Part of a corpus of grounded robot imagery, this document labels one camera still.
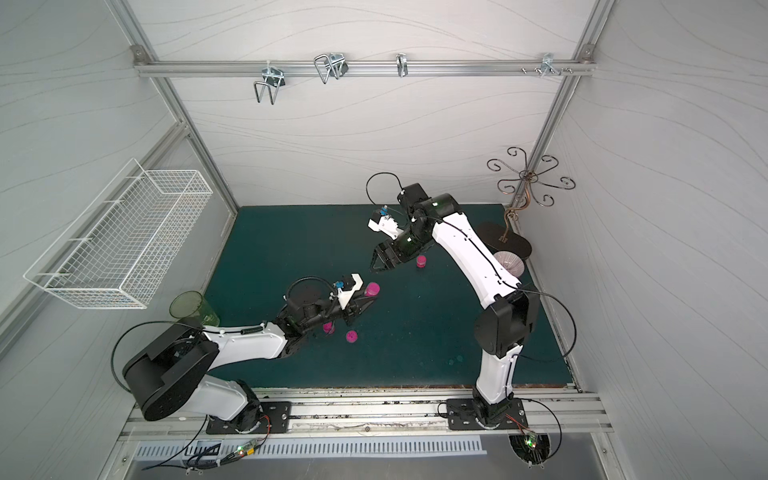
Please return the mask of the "magenta paint jar back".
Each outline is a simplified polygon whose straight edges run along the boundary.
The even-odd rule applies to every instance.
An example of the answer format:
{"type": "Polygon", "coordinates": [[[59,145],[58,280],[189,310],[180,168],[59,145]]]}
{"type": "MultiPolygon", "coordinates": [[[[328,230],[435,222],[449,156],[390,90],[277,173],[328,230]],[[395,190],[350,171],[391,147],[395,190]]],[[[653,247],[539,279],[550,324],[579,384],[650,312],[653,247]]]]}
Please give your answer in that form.
{"type": "Polygon", "coordinates": [[[381,287],[378,283],[370,282],[364,291],[366,297],[377,297],[381,291],[381,287]]]}

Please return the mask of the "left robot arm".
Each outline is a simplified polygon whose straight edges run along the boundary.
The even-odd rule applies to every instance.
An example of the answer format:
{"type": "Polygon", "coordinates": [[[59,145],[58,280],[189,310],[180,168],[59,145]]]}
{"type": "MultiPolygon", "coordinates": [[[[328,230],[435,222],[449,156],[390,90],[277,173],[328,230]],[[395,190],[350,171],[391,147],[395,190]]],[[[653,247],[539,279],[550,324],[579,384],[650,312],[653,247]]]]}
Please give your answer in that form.
{"type": "Polygon", "coordinates": [[[339,322],[353,325],[380,293],[377,283],[364,283],[357,273],[326,282],[323,290],[314,288],[318,280],[307,276],[291,284],[271,321],[218,328],[194,317],[171,322],[121,369],[113,369],[113,377],[147,421],[189,411],[221,422],[228,433],[250,433],[262,425],[265,408],[245,381],[222,380],[212,370],[287,358],[316,330],[330,333],[339,322]]]}

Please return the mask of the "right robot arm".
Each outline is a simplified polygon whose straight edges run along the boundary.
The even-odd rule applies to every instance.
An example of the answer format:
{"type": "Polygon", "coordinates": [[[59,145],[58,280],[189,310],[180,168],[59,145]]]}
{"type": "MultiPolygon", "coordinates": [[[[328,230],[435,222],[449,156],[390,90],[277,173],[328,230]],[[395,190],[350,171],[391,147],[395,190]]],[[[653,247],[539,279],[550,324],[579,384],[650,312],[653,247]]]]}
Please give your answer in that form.
{"type": "Polygon", "coordinates": [[[468,408],[475,429],[495,429],[508,412],[520,409],[512,380],[537,318],[530,311],[532,297],[557,298],[523,287],[518,277],[490,253],[451,195],[430,197],[415,183],[402,187],[397,201],[405,217],[403,226],[385,205],[376,207],[368,221],[369,229],[387,236],[374,248],[370,268],[374,272],[392,270],[435,244],[450,255],[482,307],[473,330],[482,350],[481,366],[468,408]]]}

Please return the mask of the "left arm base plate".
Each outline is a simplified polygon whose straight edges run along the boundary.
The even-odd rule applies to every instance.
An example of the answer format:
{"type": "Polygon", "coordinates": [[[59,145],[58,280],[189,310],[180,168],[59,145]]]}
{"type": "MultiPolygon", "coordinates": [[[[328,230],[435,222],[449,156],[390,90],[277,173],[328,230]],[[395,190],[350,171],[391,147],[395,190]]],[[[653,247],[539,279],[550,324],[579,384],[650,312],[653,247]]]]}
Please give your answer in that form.
{"type": "Polygon", "coordinates": [[[258,435],[286,433],[291,414],[291,403],[267,401],[248,404],[234,419],[229,421],[212,417],[205,432],[208,435],[258,435]]]}

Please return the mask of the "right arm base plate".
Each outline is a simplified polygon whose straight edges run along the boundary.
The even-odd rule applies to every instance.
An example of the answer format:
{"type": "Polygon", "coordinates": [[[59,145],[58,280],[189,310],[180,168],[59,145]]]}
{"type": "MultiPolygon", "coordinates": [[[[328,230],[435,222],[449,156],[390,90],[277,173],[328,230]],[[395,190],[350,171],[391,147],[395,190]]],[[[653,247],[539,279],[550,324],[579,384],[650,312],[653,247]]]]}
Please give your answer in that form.
{"type": "Polygon", "coordinates": [[[448,399],[447,421],[451,431],[516,430],[527,428],[527,416],[519,398],[487,404],[482,398],[448,399]]]}

